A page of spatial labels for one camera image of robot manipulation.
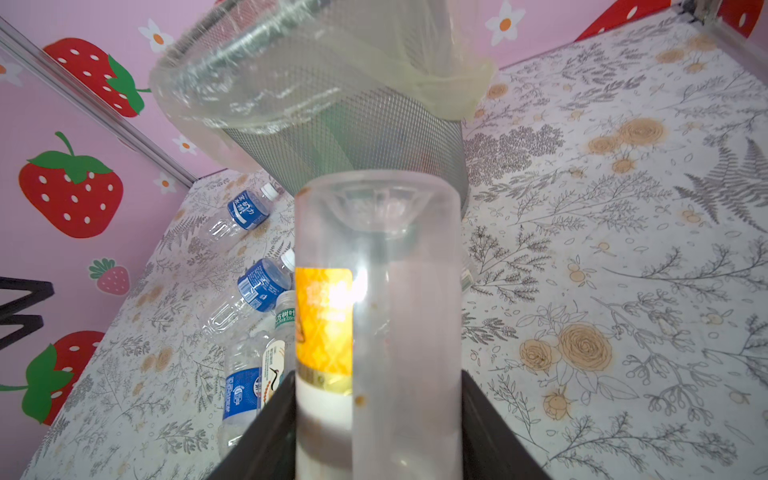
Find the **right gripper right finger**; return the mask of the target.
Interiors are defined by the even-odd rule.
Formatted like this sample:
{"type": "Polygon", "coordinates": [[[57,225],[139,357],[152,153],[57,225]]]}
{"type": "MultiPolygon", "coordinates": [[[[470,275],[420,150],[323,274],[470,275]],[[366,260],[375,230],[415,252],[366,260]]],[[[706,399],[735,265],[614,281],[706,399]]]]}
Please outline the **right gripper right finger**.
{"type": "Polygon", "coordinates": [[[549,480],[466,370],[461,379],[463,478],[549,480]]]}

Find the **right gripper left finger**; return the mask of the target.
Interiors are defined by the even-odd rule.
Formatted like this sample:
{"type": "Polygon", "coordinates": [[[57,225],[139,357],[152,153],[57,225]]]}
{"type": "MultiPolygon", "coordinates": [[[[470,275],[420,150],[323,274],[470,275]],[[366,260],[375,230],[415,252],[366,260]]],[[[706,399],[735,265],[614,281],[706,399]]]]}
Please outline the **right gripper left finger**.
{"type": "Polygon", "coordinates": [[[295,372],[248,427],[208,480],[283,480],[295,478],[297,402],[295,372]]]}

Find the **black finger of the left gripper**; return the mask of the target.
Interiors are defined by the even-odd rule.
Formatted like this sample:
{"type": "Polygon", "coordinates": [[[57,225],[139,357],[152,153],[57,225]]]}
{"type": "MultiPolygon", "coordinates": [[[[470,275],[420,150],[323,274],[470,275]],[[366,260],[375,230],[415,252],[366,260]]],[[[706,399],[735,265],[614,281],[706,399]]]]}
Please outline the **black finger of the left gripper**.
{"type": "Polygon", "coordinates": [[[41,315],[23,314],[23,311],[52,297],[54,287],[48,281],[2,277],[1,290],[25,292],[25,295],[1,305],[1,325],[17,326],[1,338],[0,349],[3,350],[43,328],[41,315]]]}

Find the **clear bottle yellow cap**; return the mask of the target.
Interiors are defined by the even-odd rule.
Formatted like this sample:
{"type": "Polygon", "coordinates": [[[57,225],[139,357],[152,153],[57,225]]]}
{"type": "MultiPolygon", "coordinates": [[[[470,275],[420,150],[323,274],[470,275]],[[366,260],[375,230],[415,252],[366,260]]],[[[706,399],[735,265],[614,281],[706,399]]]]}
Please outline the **clear bottle yellow cap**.
{"type": "Polygon", "coordinates": [[[459,479],[461,202],[366,170],[295,198],[299,479],[459,479]]]}

